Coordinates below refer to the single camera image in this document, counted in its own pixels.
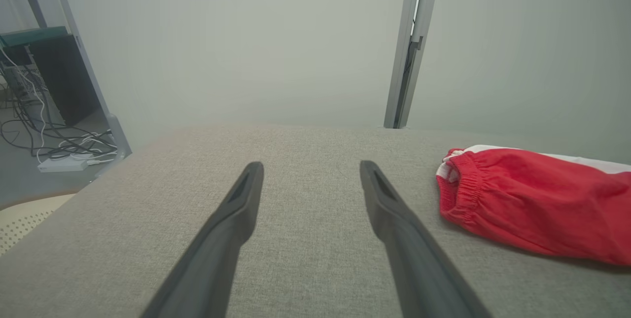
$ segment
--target gray floor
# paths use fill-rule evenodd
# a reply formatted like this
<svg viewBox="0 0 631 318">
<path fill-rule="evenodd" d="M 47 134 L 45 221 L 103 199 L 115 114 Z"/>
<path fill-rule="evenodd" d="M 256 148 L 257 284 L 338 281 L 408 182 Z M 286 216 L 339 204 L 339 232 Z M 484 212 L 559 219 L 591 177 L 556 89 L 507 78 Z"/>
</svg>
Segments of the gray floor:
<svg viewBox="0 0 631 318">
<path fill-rule="evenodd" d="M 12 120 L 11 109 L 0 109 L 0 123 Z M 97 111 L 76 125 L 90 132 L 104 132 L 108 129 L 105 117 Z M 65 136 L 80 136 L 74 130 L 61 131 Z M 39 146 L 39 134 L 32 132 L 36 146 Z M 4 136 L 18 145 L 30 145 L 30 139 L 20 122 L 11 122 L 4 127 Z M 46 145 L 56 147 L 58 139 L 45 138 Z M 59 192 L 74 192 L 85 187 L 95 178 L 95 174 L 105 164 L 92 165 L 81 172 L 41 173 L 38 162 L 29 154 L 28 149 L 19 149 L 0 138 L 0 207 L 32 197 L 45 197 Z"/>
</svg>

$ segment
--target black cable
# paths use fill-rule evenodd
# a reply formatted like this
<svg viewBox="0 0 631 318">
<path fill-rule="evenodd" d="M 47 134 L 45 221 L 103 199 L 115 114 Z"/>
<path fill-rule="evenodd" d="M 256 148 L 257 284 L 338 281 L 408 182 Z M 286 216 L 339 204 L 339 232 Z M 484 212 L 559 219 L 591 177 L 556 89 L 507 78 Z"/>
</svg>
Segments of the black cable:
<svg viewBox="0 0 631 318">
<path fill-rule="evenodd" d="M 4 106 L 0 107 L 0 109 L 6 109 L 9 108 L 9 89 L 7 89 L 7 87 L 4 86 L 2 83 L 0 83 L 0 86 L 2 86 L 2 90 L 4 90 Z"/>
<path fill-rule="evenodd" d="M 64 141 L 68 142 L 70 145 L 74 145 L 74 147 L 76 147 L 77 149 L 82 149 L 83 151 L 94 153 L 93 151 L 90 151 L 89 148 L 82 147 L 81 145 L 72 142 L 70 139 L 64 137 L 63 134 L 61 134 L 61 133 L 59 133 L 59 131 L 57 131 L 57 129 L 53 125 L 52 118 L 50 117 L 50 107 L 48 105 L 48 100 L 46 98 L 46 95 L 43 92 L 43 88 L 41 87 L 41 85 L 38 82 L 34 82 L 33 85 L 37 86 L 37 88 L 39 89 L 39 92 L 41 94 L 41 100 L 43 101 L 44 108 L 46 109 L 46 115 L 47 115 L 47 118 L 48 118 L 48 122 L 50 124 L 50 129 L 52 129 L 52 131 L 55 132 L 55 134 L 60 136 L 61 139 L 63 139 Z"/>
<path fill-rule="evenodd" d="M 410 58 L 410 47 L 412 47 L 412 41 L 410 41 L 410 44 L 408 44 L 408 55 L 405 56 L 405 69 L 403 70 L 403 73 L 407 73 L 408 71 L 410 71 L 410 67 L 412 67 L 412 58 Z"/>
<path fill-rule="evenodd" d="M 29 116 L 29 113 L 25 111 L 25 107 L 23 105 L 23 101 L 22 100 L 19 100 L 19 99 L 18 100 L 13 100 L 12 103 L 13 103 L 13 107 L 14 107 L 14 113 L 16 113 L 18 120 L 9 120 L 9 121 L 3 122 L 0 125 L 0 136 L 2 136 L 2 138 L 7 143 L 9 143 L 10 145 L 13 145 L 14 147 L 18 147 L 18 148 L 21 148 L 21 149 L 29 149 L 31 156 L 35 157 L 36 154 L 34 154 L 34 151 L 36 151 L 38 149 L 50 149 L 50 151 L 41 154 L 42 156 L 49 156 L 49 155 L 52 155 L 52 154 L 57 154 L 59 152 L 68 152 L 69 154 L 95 154 L 95 155 L 102 155 L 102 154 L 108 152 L 108 151 L 97 152 L 97 151 L 92 151 L 92 150 L 88 150 L 88 151 L 85 151 L 85 152 L 79 152 L 79 151 L 77 151 L 76 147 L 74 145 L 72 145 L 72 144 L 63 145 L 63 146 L 57 147 L 57 148 L 53 148 L 53 147 L 34 147 L 33 135 L 29 131 L 29 128 L 33 129 L 34 131 L 36 131 L 38 133 L 40 132 L 40 130 L 37 129 L 37 127 L 35 126 L 33 119 L 30 118 L 30 116 Z M 15 139 L 17 139 L 17 136 L 16 136 L 15 139 L 13 139 L 13 141 L 9 141 L 4 136 L 4 125 L 6 123 L 9 123 L 9 122 L 21 122 L 22 123 L 23 127 L 27 131 L 27 134 L 29 134 L 30 143 L 31 143 L 30 147 L 25 147 L 25 146 L 22 146 L 22 145 L 16 145 L 14 143 L 14 141 L 15 141 Z M 51 123 L 51 124 L 52 124 L 52 126 L 59 125 L 58 123 Z M 63 129 L 77 129 L 78 131 L 84 132 L 86 134 L 92 134 L 93 133 L 93 132 L 88 132 L 86 130 L 80 129 L 78 127 L 66 127 L 64 125 L 61 125 L 61 126 L 63 126 Z M 101 133 L 101 134 L 99 134 L 97 136 L 93 136 L 93 138 L 99 139 L 100 141 L 102 141 L 104 143 L 104 145 L 108 146 L 111 149 L 111 151 L 115 151 L 117 149 L 116 147 L 112 146 L 111 144 L 106 142 L 104 139 L 101 139 L 102 136 L 104 136 L 105 134 L 108 134 L 110 132 L 111 131 L 103 132 L 103 133 Z M 54 136 L 52 134 L 46 134 L 46 133 L 44 133 L 44 134 L 45 134 L 45 136 L 48 136 L 48 137 L 51 137 L 51 138 L 57 138 L 57 139 L 64 139 L 65 141 L 68 141 L 68 140 L 71 140 L 71 139 L 84 138 L 84 136 L 58 137 L 58 136 Z M 92 144 L 90 145 L 90 148 L 92 148 L 92 146 L 95 143 L 96 143 L 95 141 L 92 142 Z"/>
<path fill-rule="evenodd" d="M 26 72 L 28 74 L 30 74 L 31 77 L 33 77 L 33 73 L 31 73 L 31 71 L 29 69 L 26 69 Z M 34 78 L 35 82 L 32 82 L 33 86 L 35 87 L 34 89 L 34 93 L 38 92 L 41 94 L 42 98 L 42 106 L 46 109 L 46 115 L 48 118 L 48 123 L 50 125 L 50 128 L 47 129 L 45 127 L 45 123 L 43 122 L 43 120 L 38 120 L 39 122 L 42 123 L 42 127 L 43 129 L 37 129 L 37 127 L 35 126 L 34 120 L 31 118 L 31 116 L 29 115 L 29 113 L 26 110 L 26 102 L 23 100 L 20 100 L 20 98 L 17 98 L 16 100 L 11 100 L 11 107 L 13 109 L 13 115 L 14 117 L 18 118 L 18 120 L 9 120 L 7 122 L 2 122 L 0 123 L 0 136 L 10 145 L 13 145 L 14 147 L 18 147 L 21 149 L 29 149 L 30 150 L 30 154 L 31 156 L 36 156 L 36 154 L 34 154 L 34 151 L 36 150 L 40 150 L 40 149 L 50 149 L 50 151 L 46 152 L 45 154 L 42 154 L 43 156 L 52 156 L 53 154 L 57 154 L 60 152 L 67 152 L 68 155 L 63 155 L 61 157 L 57 156 L 56 158 L 65 158 L 66 156 L 69 156 L 70 154 L 95 154 L 95 155 L 102 155 L 102 154 L 106 154 L 106 152 L 112 152 L 112 151 L 116 151 L 117 147 L 115 147 L 114 145 L 109 144 L 107 141 L 105 141 L 104 139 L 101 139 L 102 136 L 104 136 L 105 134 L 108 134 L 109 131 L 106 131 L 104 133 L 101 133 L 97 136 L 92 136 L 93 141 L 92 143 L 87 147 L 83 147 L 80 144 L 77 144 L 75 142 L 73 142 L 72 140 L 74 139 L 82 139 L 85 138 L 86 136 L 77 136 L 77 137 L 66 137 L 63 136 L 63 134 L 59 133 L 58 129 L 55 127 L 55 125 L 60 125 L 58 123 L 53 123 L 52 122 L 52 117 L 50 116 L 50 107 L 48 105 L 48 100 L 45 96 L 45 93 L 43 92 L 43 87 L 40 85 L 40 83 L 38 82 L 39 79 L 38 78 Z M 27 131 L 27 134 L 29 134 L 29 138 L 30 138 L 30 147 L 25 147 L 22 145 L 16 145 L 14 143 L 14 141 L 16 141 L 16 139 L 19 136 L 19 131 L 18 135 L 12 140 L 9 141 L 5 136 L 4 136 L 4 125 L 9 123 L 9 122 L 21 122 L 23 127 L 25 128 L 25 130 Z M 86 130 L 80 129 L 78 127 L 66 127 L 65 125 L 60 125 L 61 127 L 59 129 L 77 129 L 78 131 L 84 132 L 86 134 L 92 134 L 93 132 L 88 132 Z M 50 138 L 57 138 L 57 139 L 63 139 L 65 142 L 68 143 L 68 145 L 63 145 L 61 147 L 57 147 L 57 148 L 53 148 L 53 147 L 34 147 L 34 139 L 33 139 L 33 135 L 31 134 L 29 129 L 33 129 L 34 131 L 43 134 L 44 136 L 48 136 Z M 52 134 L 47 134 L 45 133 L 45 131 L 50 131 L 52 130 L 56 136 L 52 135 Z M 102 142 L 103 145 L 105 145 L 106 147 L 110 148 L 111 151 L 95 151 L 92 150 L 92 147 L 94 147 L 94 145 L 96 145 L 97 140 L 99 142 Z"/>
</svg>

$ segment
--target metal pole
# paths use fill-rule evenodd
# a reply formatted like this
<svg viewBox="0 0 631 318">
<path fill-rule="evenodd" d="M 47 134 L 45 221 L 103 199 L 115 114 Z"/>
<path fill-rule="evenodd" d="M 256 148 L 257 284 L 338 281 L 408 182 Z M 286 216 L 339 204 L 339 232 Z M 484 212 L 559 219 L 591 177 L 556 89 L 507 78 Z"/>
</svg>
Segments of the metal pole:
<svg viewBox="0 0 631 318">
<path fill-rule="evenodd" d="M 397 38 L 396 53 L 394 54 L 394 66 L 392 67 L 392 79 L 390 80 L 390 92 L 386 105 L 386 117 L 384 127 L 394 128 L 399 94 L 403 83 L 403 74 L 406 69 L 408 50 L 410 49 L 410 35 L 412 34 L 412 18 L 417 0 L 403 0 L 401 22 L 399 23 L 399 37 Z"/>
<path fill-rule="evenodd" d="M 28 0 L 29 5 L 31 5 L 31 10 L 33 10 L 33 15 L 35 15 L 35 19 L 37 20 L 37 25 L 40 28 L 47 28 L 46 20 L 43 17 L 43 13 L 41 12 L 41 8 L 39 6 L 39 2 L 37 0 Z"/>
<path fill-rule="evenodd" d="M 432 19 L 432 11 L 435 0 L 419 0 L 419 8 L 415 18 L 414 31 L 412 32 L 412 41 L 416 42 L 416 50 L 410 55 L 410 72 L 407 75 L 407 81 L 403 83 L 401 90 L 401 104 L 397 112 L 397 128 L 403 128 L 408 124 L 408 116 L 410 116 L 410 107 L 412 107 L 412 97 L 419 79 L 419 71 L 425 43 L 427 42 L 427 33 L 430 29 L 430 21 Z"/>
</svg>

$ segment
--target cable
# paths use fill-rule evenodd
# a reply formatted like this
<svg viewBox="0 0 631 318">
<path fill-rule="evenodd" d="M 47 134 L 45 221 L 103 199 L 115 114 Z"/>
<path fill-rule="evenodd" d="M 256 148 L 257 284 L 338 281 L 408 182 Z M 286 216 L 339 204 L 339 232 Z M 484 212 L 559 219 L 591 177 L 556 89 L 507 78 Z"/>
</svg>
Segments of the cable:
<svg viewBox="0 0 631 318">
<path fill-rule="evenodd" d="M 2 70 L 2 66 L 0 66 L 0 77 L 3 77 L 6 80 L 6 77 L 4 77 L 4 71 Z M 2 90 L 4 90 L 4 106 L 0 107 L 0 109 L 6 109 L 9 108 L 9 94 L 10 94 L 10 89 L 9 89 L 9 85 L 7 84 L 6 86 L 2 83 L 0 83 L 0 86 L 2 86 Z"/>
<path fill-rule="evenodd" d="M 21 76 L 24 80 L 26 80 L 27 82 L 29 82 L 29 83 L 31 84 L 31 86 L 33 87 L 33 93 L 35 94 L 35 97 L 39 100 L 39 102 L 41 102 L 40 118 L 41 118 L 41 120 L 42 120 L 43 124 L 41 125 L 40 138 L 41 138 L 41 147 L 44 147 L 45 142 L 44 142 L 44 140 L 43 140 L 43 129 L 45 129 L 45 127 L 46 127 L 46 122 L 43 120 L 43 109 L 45 109 L 46 105 L 45 105 L 44 101 L 43 101 L 43 100 L 41 100 L 40 96 L 37 94 L 37 90 L 36 90 L 36 88 L 35 88 L 35 83 L 34 83 L 34 82 L 32 82 L 31 80 L 29 80 L 29 78 L 25 77 L 25 76 L 24 76 L 24 74 L 22 74 L 22 71 L 20 71 L 20 67 L 18 67 L 18 65 L 17 65 L 17 64 L 15 64 L 15 62 L 14 62 L 11 58 L 9 58 L 9 56 L 8 56 L 8 55 L 6 54 L 6 52 L 4 51 L 4 48 L 0 48 L 0 50 L 2 51 L 2 54 L 4 55 L 4 57 L 5 57 L 5 58 L 6 58 L 9 62 L 11 62 L 11 64 L 13 64 L 13 65 L 15 66 L 15 71 L 17 71 L 17 72 L 18 72 L 18 74 L 20 74 L 20 76 Z M 38 149 L 38 150 L 37 150 L 37 152 L 36 152 L 36 157 L 37 157 L 37 161 L 41 164 L 41 160 L 40 160 L 40 158 L 39 158 L 39 152 L 40 152 L 40 150 L 41 150 L 41 149 Z"/>
<path fill-rule="evenodd" d="M 45 93 L 43 91 L 43 86 L 41 86 L 39 83 L 34 83 L 29 78 L 27 78 L 22 73 L 22 71 L 20 71 L 20 69 L 17 66 L 17 64 L 15 64 L 15 62 L 13 62 L 13 60 L 11 60 L 11 58 L 9 58 L 9 56 L 7 56 L 7 54 L 4 51 L 4 49 L 0 48 L 0 50 L 2 51 L 3 55 L 7 58 L 7 60 L 9 60 L 16 67 L 16 70 L 18 71 L 20 76 L 26 82 L 31 84 L 31 87 L 33 88 L 35 97 L 37 98 L 37 100 L 41 104 L 40 119 L 39 120 L 36 119 L 36 120 L 41 122 L 42 126 L 41 126 L 41 129 L 38 130 L 36 128 L 36 126 L 35 126 L 33 118 L 31 118 L 29 113 L 26 111 L 26 106 L 27 106 L 27 105 L 25 105 L 26 102 L 23 102 L 19 98 L 17 100 L 11 100 L 12 109 L 13 109 L 13 115 L 16 116 L 18 118 L 18 120 L 10 120 L 10 121 L 3 122 L 2 124 L 0 124 L 0 136 L 2 136 L 2 138 L 7 143 L 9 143 L 10 145 L 13 145 L 15 147 L 18 147 L 18 148 L 29 149 L 30 153 L 31 153 L 31 156 L 33 156 L 33 151 L 36 150 L 35 156 L 37 157 L 37 160 L 38 160 L 39 163 L 42 163 L 41 160 L 40 160 L 40 151 L 42 149 L 50 149 L 50 151 L 46 152 L 45 155 L 49 156 L 49 159 L 52 159 L 52 160 L 67 158 L 68 156 L 73 157 L 73 158 L 77 158 L 76 156 L 73 156 L 73 154 L 92 154 L 93 158 L 101 158 L 103 156 L 117 154 L 117 147 L 115 145 L 104 141 L 104 139 L 101 139 L 101 137 L 104 136 L 104 134 L 111 133 L 110 130 L 108 130 L 108 131 L 106 131 L 106 132 L 104 132 L 102 134 L 97 134 L 96 132 L 87 132 L 87 131 L 84 131 L 84 130 L 79 129 L 77 127 L 66 127 L 65 125 L 60 125 L 60 126 L 62 126 L 60 129 L 77 129 L 79 131 L 86 132 L 86 133 L 83 134 L 82 136 L 79 136 L 79 137 L 66 137 L 66 136 L 63 136 L 61 133 L 59 133 L 59 131 L 55 127 L 56 125 L 59 125 L 59 124 L 52 122 L 52 117 L 50 116 L 50 107 L 48 105 L 47 98 L 46 98 Z M 41 75 L 39 75 L 38 73 L 36 73 L 34 71 L 31 71 L 28 68 L 25 68 L 25 70 L 31 76 L 32 75 L 36 75 L 39 78 L 41 78 Z M 38 91 L 43 96 L 43 99 L 37 93 Z M 47 115 L 48 124 L 50 126 L 49 129 L 46 128 L 46 123 L 47 122 L 46 122 L 46 119 L 43 116 L 43 111 L 45 109 L 46 109 L 46 113 L 47 113 L 46 115 Z M 9 122 L 18 122 L 18 121 L 22 123 L 23 127 L 25 127 L 25 129 L 27 130 L 27 134 L 29 134 L 30 142 L 31 142 L 30 147 L 24 147 L 24 146 L 20 146 L 20 145 L 14 144 L 14 141 L 17 139 L 17 137 L 20 134 L 19 131 L 17 131 L 18 135 L 12 141 L 7 140 L 7 138 L 5 138 L 5 136 L 4 136 L 4 125 L 6 123 L 9 123 Z M 39 132 L 40 139 L 41 139 L 41 147 L 37 147 L 37 148 L 34 147 L 33 136 L 31 135 L 31 133 L 29 131 L 29 128 L 30 129 L 34 129 L 34 131 Z M 43 136 L 45 135 L 44 131 L 50 131 L 50 130 L 52 130 L 56 134 L 56 136 L 54 136 L 52 134 L 46 134 L 46 136 L 51 137 L 51 138 L 62 139 L 62 141 L 59 143 L 57 148 L 45 147 L 45 140 L 43 138 Z M 73 142 L 73 140 L 77 140 L 77 139 L 82 139 L 82 140 L 79 143 Z M 88 143 L 88 142 L 92 142 L 92 143 L 90 143 L 90 145 L 88 145 L 87 147 L 84 147 L 83 145 Z M 101 143 L 101 144 L 105 145 L 106 147 L 110 148 L 111 151 L 104 152 L 104 151 L 102 151 L 99 148 L 94 148 L 94 145 L 96 145 L 96 143 Z M 67 154 L 64 154 L 64 155 L 61 155 L 61 156 L 54 156 L 54 154 L 61 153 L 61 152 L 66 152 Z M 111 160 L 112 159 L 100 160 L 100 161 L 92 161 L 92 163 L 90 165 L 99 164 L 99 163 L 106 163 L 106 162 L 111 161 Z"/>
<path fill-rule="evenodd" d="M 404 74 L 410 71 L 410 67 L 412 67 L 413 63 L 412 58 L 410 58 L 410 47 L 412 47 L 412 41 L 410 41 L 410 44 L 408 44 L 408 55 L 406 55 L 405 57 L 405 69 L 403 70 Z"/>
</svg>

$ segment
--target white wall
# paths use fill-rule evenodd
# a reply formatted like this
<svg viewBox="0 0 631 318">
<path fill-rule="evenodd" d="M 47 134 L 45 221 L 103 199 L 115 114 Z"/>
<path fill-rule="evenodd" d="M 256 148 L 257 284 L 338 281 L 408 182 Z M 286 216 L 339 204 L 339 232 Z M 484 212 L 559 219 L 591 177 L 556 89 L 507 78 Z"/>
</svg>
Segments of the white wall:
<svg viewBox="0 0 631 318">
<path fill-rule="evenodd" d="M 568 137 L 597 156 L 628 149 L 630 120 L 631 0 L 436 0 L 408 127 Z"/>
<path fill-rule="evenodd" d="M 69 0 L 133 149 L 212 122 L 383 124 L 403 0 Z"/>
</svg>

